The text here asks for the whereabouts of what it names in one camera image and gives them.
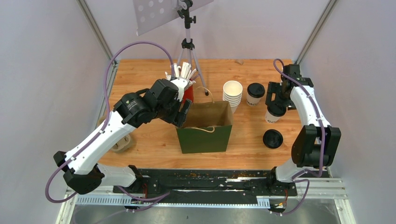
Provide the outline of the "black plastic cup lid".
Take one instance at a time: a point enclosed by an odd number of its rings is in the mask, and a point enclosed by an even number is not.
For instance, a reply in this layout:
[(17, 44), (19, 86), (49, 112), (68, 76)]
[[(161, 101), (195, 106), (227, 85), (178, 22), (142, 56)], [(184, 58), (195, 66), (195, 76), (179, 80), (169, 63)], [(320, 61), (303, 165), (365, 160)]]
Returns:
[(273, 104), (271, 107), (267, 107), (268, 112), (275, 117), (282, 117), (286, 114), (287, 108), (283, 105)]

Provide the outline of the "white paper cup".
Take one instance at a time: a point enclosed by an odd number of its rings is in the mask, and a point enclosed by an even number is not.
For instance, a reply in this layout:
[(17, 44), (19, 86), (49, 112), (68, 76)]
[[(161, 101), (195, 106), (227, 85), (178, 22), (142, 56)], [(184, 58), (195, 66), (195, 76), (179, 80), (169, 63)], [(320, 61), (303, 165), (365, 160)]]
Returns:
[(286, 107), (283, 105), (271, 104), (267, 106), (265, 120), (268, 123), (276, 123), (282, 116), (286, 114)]
[(256, 106), (265, 94), (265, 87), (260, 83), (251, 83), (247, 87), (247, 104)]

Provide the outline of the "green paper bag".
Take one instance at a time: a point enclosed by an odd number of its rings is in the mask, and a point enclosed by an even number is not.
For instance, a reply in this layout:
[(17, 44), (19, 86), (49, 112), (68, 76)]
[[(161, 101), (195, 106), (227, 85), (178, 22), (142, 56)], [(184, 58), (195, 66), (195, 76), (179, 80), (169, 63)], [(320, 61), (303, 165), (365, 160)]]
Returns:
[(193, 102), (181, 128), (176, 128), (183, 154), (219, 153), (228, 147), (233, 127), (233, 112), (227, 101)]

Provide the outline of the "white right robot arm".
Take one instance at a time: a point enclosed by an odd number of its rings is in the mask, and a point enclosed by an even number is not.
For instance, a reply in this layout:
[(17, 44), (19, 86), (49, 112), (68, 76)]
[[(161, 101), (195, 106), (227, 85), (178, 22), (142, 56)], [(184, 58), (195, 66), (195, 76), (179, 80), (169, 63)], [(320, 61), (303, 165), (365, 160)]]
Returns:
[(293, 182), (303, 174), (320, 177), (323, 168), (334, 160), (341, 131), (333, 127), (322, 113), (315, 97), (314, 84), (303, 77), (298, 64), (275, 68), (281, 81), (269, 82), (265, 104), (265, 120), (277, 122), (288, 110), (296, 110), (302, 129), (294, 141), (291, 158), (273, 169), (273, 178), (267, 181), (267, 190), (278, 195), (285, 189), (285, 182)]

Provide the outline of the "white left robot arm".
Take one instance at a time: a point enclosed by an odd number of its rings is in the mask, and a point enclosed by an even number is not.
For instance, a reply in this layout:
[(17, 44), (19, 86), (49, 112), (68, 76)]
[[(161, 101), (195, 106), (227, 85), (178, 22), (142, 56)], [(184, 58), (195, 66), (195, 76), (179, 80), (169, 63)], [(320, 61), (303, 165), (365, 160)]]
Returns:
[(121, 139), (154, 119), (181, 127), (191, 105), (190, 100), (182, 99), (192, 84), (180, 77), (158, 79), (149, 89), (123, 95), (107, 119), (85, 140), (69, 152), (55, 153), (54, 160), (63, 170), (68, 187), (81, 195), (101, 186), (121, 186), (132, 193), (139, 192), (143, 180), (135, 166), (112, 167), (99, 160)]

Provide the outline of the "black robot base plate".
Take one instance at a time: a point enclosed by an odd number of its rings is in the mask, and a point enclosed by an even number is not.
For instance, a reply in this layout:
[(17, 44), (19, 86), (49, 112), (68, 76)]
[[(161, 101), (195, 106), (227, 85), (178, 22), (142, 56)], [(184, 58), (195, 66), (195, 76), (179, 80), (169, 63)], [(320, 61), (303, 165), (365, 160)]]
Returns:
[(275, 180), (270, 170), (140, 169), (124, 190), (148, 198), (166, 195), (163, 203), (254, 204), (258, 196), (296, 196), (293, 183)]

